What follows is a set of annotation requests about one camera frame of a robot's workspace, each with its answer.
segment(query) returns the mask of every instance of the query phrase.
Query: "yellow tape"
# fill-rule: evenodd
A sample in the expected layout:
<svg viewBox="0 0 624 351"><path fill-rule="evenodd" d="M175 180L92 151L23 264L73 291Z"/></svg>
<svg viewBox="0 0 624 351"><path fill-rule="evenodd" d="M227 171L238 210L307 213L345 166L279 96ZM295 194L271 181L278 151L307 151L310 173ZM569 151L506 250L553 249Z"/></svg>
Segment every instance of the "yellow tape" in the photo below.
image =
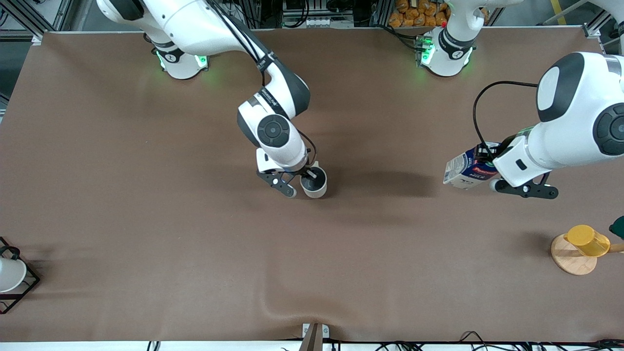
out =
<svg viewBox="0 0 624 351"><path fill-rule="evenodd" d="M561 12L561 4L559 4L559 0L550 0L550 3L552 4L552 9L555 11L555 14ZM567 24L564 17L557 18L557 23L561 26L565 26Z"/></svg>

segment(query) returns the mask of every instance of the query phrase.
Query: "dark green object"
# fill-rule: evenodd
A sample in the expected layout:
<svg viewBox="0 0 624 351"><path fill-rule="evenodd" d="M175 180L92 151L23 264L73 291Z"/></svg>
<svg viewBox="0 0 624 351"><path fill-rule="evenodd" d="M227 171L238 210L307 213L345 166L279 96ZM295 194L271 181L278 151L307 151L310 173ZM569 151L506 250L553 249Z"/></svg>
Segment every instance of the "dark green object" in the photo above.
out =
<svg viewBox="0 0 624 351"><path fill-rule="evenodd" d="M615 222L609 226L609 231L624 239L624 215L616 219Z"/></svg>

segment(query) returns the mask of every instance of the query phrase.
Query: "wooden stand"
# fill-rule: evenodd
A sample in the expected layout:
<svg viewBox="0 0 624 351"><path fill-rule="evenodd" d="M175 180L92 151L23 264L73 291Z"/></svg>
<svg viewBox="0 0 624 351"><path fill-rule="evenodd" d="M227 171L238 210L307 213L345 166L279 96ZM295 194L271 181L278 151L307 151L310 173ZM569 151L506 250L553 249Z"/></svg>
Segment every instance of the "wooden stand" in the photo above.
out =
<svg viewBox="0 0 624 351"><path fill-rule="evenodd" d="M573 275L589 274L596 268L596 257L583 256L578 249L567 242L561 234L554 238L550 244L550 255L557 266L565 272Z"/></svg>

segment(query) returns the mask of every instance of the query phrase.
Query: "white bracket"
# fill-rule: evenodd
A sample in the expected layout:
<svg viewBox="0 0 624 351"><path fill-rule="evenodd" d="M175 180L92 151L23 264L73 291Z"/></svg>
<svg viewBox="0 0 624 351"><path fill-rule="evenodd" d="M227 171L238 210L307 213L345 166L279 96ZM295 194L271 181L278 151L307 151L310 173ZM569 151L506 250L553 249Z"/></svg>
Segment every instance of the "white bracket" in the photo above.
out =
<svg viewBox="0 0 624 351"><path fill-rule="evenodd" d="M304 323L303 328L301 329L301 337L305 338L306 333L308 332L308 328L310 328L310 323ZM329 338L329 327L323 324L323 339Z"/></svg>

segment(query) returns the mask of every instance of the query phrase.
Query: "table surface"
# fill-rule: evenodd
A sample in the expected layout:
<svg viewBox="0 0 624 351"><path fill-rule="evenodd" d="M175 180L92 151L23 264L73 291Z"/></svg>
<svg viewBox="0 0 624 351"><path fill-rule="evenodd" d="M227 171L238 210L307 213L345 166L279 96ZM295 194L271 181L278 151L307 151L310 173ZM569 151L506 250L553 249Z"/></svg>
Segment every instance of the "table surface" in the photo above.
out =
<svg viewBox="0 0 624 351"><path fill-rule="evenodd" d="M141 34L46 34L31 49L0 127L0 232L42 280L0 340L288 339L311 320L344 340L622 336L624 257L575 277L548 256L574 225L607 234L622 215L621 159L554 172L553 201L442 185L477 144L485 85L538 82L596 41L487 28L442 78L382 30L258 36L311 89L294 123L318 145L324 199L256 177L235 121L261 81L246 55L175 81ZM492 89L479 118L502 140L538 121L535 91Z"/></svg>

